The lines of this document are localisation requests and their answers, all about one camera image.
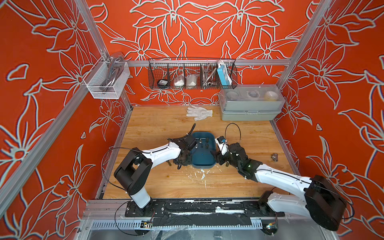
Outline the teal plastic storage box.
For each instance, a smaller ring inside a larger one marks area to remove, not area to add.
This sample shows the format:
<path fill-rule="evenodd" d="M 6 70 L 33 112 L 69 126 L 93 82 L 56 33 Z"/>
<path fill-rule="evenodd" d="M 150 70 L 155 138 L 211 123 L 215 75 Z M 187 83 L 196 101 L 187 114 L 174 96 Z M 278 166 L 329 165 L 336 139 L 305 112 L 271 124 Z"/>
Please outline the teal plastic storage box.
<path fill-rule="evenodd" d="M 212 133 L 209 132 L 194 132 L 193 137 L 196 138 L 197 145 L 192 150 L 192 166 L 195 169 L 210 169 L 215 164 L 216 161 L 214 160 L 214 157 L 211 154 L 211 151 L 216 151 L 216 143 L 215 143 L 215 137 Z M 208 145 L 209 148 L 206 149 L 205 145 L 206 138 L 209 139 Z M 200 139 L 203 140 L 202 145 L 204 145 L 204 148 L 200 147 Z"/>

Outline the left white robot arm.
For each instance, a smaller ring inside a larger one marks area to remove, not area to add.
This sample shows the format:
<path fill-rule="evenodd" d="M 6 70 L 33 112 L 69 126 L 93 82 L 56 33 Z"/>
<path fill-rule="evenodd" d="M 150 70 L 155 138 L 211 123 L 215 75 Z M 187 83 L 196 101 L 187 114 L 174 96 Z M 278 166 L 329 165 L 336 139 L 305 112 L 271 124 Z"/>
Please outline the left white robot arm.
<path fill-rule="evenodd" d="M 168 141 L 168 144 L 151 150 L 131 149 L 114 172 L 115 179 L 141 210 L 152 200 L 145 189 L 151 169 L 167 161 L 173 161 L 178 169 L 192 164 L 192 150 L 197 145 L 192 135 Z"/>

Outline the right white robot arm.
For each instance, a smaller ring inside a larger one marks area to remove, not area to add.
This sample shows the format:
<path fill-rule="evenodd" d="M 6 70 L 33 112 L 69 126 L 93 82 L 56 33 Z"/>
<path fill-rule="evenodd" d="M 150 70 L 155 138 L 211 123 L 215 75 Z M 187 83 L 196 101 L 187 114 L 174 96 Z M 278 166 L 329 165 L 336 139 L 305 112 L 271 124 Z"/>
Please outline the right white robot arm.
<path fill-rule="evenodd" d="M 329 231 L 339 229 L 347 201 L 325 177 L 303 177 L 274 169 L 250 159 L 239 143 L 228 145 L 225 141 L 219 141 L 216 144 L 219 150 L 215 158 L 219 165 L 231 165 L 247 180 L 287 192 L 285 195 L 273 191 L 264 192 L 259 204 L 266 211 L 301 215 L 311 218 Z"/>

